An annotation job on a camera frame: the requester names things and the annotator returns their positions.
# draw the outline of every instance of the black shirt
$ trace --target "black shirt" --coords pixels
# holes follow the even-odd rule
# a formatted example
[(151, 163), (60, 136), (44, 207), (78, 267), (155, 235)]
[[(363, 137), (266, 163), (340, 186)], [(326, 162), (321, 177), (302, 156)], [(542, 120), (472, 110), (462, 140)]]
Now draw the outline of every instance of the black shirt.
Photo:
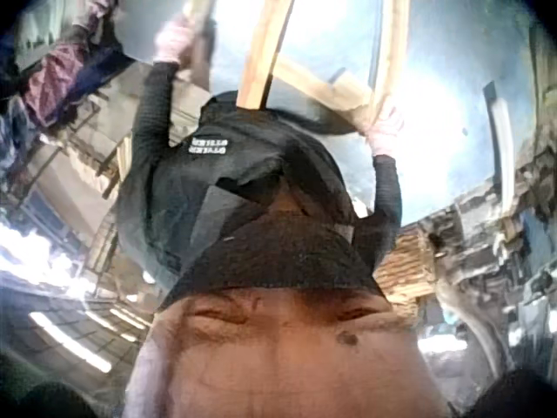
[(302, 213), (313, 222), (334, 226), (371, 277), (393, 248), (400, 227), (394, 159), (374, 159), (374, 213), (358, 219), (325, 147), (272, 111), (237, 109), (234, 93), (210, 100), (199, 128), (170, 148), (172, 80), (177, 70), (175, 64), (155, 64), (145, 82), (133, 128), (131, 169), (117, 204), (124, 251), (170, 290), (202, 254), (264, 216), (284, 179)]

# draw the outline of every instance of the workbench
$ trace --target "workbench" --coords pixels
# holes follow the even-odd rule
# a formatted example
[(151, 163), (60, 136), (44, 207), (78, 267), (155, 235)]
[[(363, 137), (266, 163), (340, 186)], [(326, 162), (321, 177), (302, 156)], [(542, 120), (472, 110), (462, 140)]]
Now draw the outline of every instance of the workbench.
[[(237, 90), (263, 0), (217, 0), (211, 93)], [(183, 0), (120, 0), (117, 37), (124, 52), (150, 62), (153, 39)], [(515, 153), (535, 127), (530, 15), (506, 0), (413, 0), (406, 66), (397, 101), (406, 116), (397, 158), (403, 224), (452, 204), (494, 174), (493, 139), (484, 88), (494, 82), (508, 102)], [(343, 69), (374, 87), (381, 32), (379, 0), (296, 0), (281, 54), (324, 81)], [(324, 123), (316, 135), (336, 158), (348, 192), (372, 206), (372, 157), (363, 139), (325, 108), (280, 80), (267, 107)], [(341, 135), (331, 132), (343, 132)]]

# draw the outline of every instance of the dark clothing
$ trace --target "dark clothing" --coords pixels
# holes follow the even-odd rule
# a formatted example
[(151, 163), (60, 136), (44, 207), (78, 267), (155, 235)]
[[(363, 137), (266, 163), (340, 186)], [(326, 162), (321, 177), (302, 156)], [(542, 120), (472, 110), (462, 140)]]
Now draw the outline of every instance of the dark clothing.
[[(167, 290), (178, 279), (182, 279), (180, 287), (185, 286), (183, 292), (251, 284), (320, 287), (319, 276), (304, 282), (259, 277), (254, 283), (242, 280), (240, 271), (232, 269), (231, 273), (229, 268), (230, 254), (246, 253), (258, 253), (258, 266), (265, 265), (265, 257), (269, 261), (274, 258), (273, 265), (296, 264), (292, 262), (294, 250), (302, 251), (301, 246), (308, 243), (295, 228), (291, 228), (290, 247), (283, 252), (274, 247), (273, 253), (268, 253), (267, 243), (288, 240), (289, 236), (278, 233), (276, 224), (287, 225), (284, 216), (289, 215), (266, 215), (285, 181), (307, 224), (313, 226), (313, 236), (318, 239), (313, 247), (327, 245), (319, 248), (318, 257), (309, 249), (298, 253), (298, 261), (307, 260), (309, 255), (312, 260), (328, 258), (328, 267), (336, 272), (328, 287), (354, 284), (376, 289), (372, 271), (393, 248), (400, 227), (394, 160), (386, 156), (374, 159), (378, 185), (375, 212), (358, 219), (339, 168), (325, 147), (281, 122), (272, 111), (237, 109), (233, 93), (206, 104), (199, 128), (181, 145), (170, 148), (172, 79), (177, 70), (175, 64), (155, 64), (145, 82), (133, 128), (131, 170), (119, 193), (117, 223), (122, 248)], [(236, 239), (246, 228), (252, 240)], [(267, 235), (270, 231), (274, 231), (272, 236)], [(251, 260), (241, 259), (248, 264)], [(360, 277), (343, 282), (348, 266)], [(224, 271), (226, 277), (219, 276)], [(218, 276), (211, 278), (210, 287), (208, 273)]]

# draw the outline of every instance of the person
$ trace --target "person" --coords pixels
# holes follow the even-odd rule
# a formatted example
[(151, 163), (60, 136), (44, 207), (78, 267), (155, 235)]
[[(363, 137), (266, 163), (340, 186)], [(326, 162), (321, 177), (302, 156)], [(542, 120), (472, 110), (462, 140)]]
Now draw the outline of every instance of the person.
[(172, 80), (194, 38), (183, 17), (157, 36), (117, 203), (121, 247), (169, 291), (124, 416), (445, 415), (372, 277), (401, 219), (393, 100), (360, 127), (377, 185), (358, 219), (325, 147), (235, 93), (169, 147)]
[(107, 46), (97, 56), (110, 63), (98, 63), (94, 71), (86, 71), (86, 65), (97, 59), (91, 54), (91, 37), (112, 13), (115, 2), (87, 0), (84, 13), (29, 77), (20, 74), (15, 64), (13, 31), (0, 39), (0, 179), (24, 160), (41, 133), (67, 122), (64, 117), (73, 104), (131, 63)]

